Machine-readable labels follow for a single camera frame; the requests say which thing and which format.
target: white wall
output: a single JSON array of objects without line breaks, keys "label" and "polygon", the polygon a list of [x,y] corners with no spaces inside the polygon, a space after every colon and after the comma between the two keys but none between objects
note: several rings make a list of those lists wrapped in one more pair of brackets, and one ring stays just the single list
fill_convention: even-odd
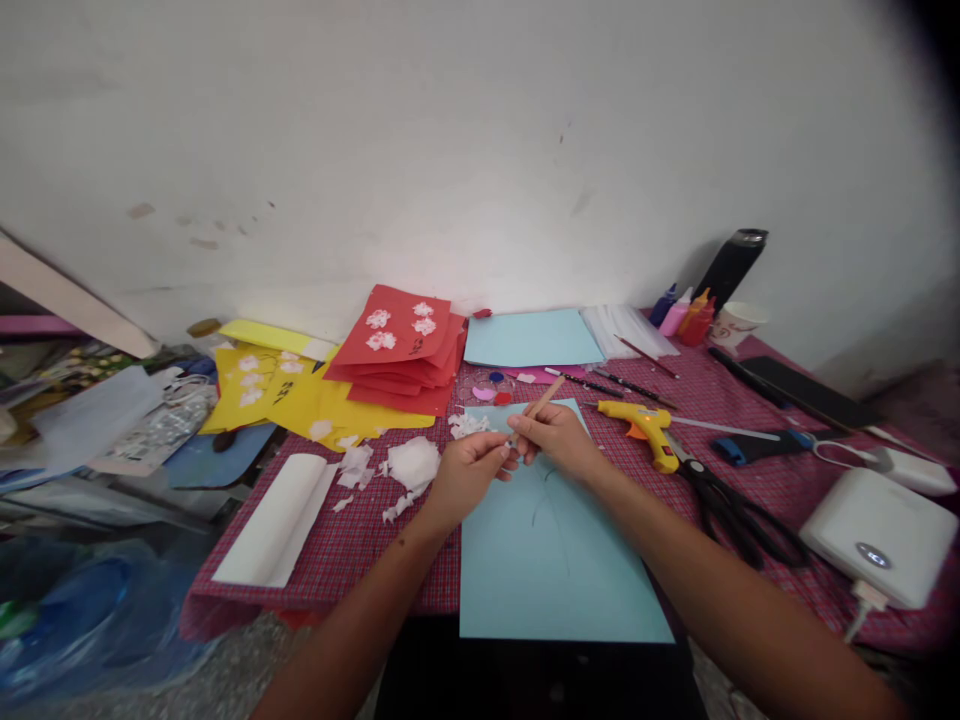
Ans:
[{"label": "white wall", "polygon": [[648,304],[765,227],[765,339],[884,373],[956,337],[903,314],[960,259],[937,89],[878,6],[7,0],[0,225],[164,340],[342,336],[377,281]]}]

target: yellow glue gun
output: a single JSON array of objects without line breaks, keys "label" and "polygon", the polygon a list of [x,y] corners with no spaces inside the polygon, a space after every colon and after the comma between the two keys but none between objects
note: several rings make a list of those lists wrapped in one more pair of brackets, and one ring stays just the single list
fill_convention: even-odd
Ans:
[{"label": "yellow glue gun", "polygon": [[643,405],[612,400],[586,404],[594,405],[607,417],[629,422],[627,437],[647,441],[653,451],[653,467],[659,472],[669,475],[680,467],[680,460],[663,434],[664,428],[670,427],[670,413],[666,410],[651,410]]}]

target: blue paint bottle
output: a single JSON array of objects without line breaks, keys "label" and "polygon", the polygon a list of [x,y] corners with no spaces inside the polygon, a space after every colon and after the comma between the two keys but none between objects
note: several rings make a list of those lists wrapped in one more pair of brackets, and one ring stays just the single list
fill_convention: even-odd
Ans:
[{"label": "blue paint bottle", "polygon": [[663,297],[657,300],[657,304],[653,306],[653,312],[650,313],[650,322],[653,323],[654,327],[660,327],[660,323],[663,322],[663,319],[667,316],[667,313],[676,301],[677,284],[674,283],[670,286],[670,289],[663,294]]}]

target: black scissors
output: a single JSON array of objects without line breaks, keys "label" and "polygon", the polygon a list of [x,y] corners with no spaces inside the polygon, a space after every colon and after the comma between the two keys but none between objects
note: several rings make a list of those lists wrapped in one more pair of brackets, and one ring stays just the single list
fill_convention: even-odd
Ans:
[{"label": "black scissors", "polygon": [[[697,496],[700,525],[707,535],[720,542],[713,528],[713,520],[716,519],[737,549],[737,554],[754,570],[763,569],[761,549],[790,568],[807,567],[810,564],[810,552],[793,530],[714,475],[690,455],[668,430],[664,430],[663,434],[680,460],[677,472],[689,481]],[[767,529],[772,529],[779,536],[779,542]]]}]

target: paper cup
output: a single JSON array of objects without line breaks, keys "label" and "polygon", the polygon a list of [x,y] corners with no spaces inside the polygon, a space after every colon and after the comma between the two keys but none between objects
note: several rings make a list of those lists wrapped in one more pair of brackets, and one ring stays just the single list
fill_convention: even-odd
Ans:
[{"label": "paper cup", "polygon": [[729,350],[770,320],[770,313],[749,303],[728,302],[710,328],[710,342]]}]

